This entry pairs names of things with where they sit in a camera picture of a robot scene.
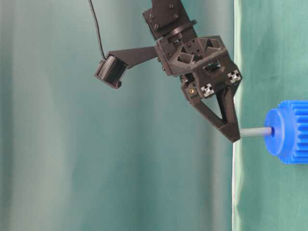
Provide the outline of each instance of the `metal rod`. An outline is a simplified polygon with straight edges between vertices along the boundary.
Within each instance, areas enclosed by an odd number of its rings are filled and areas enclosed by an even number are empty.
[[[254,136],[270,136],[273,133],[272,128],[246,128],[240,129],[241,137],[254,137]]]

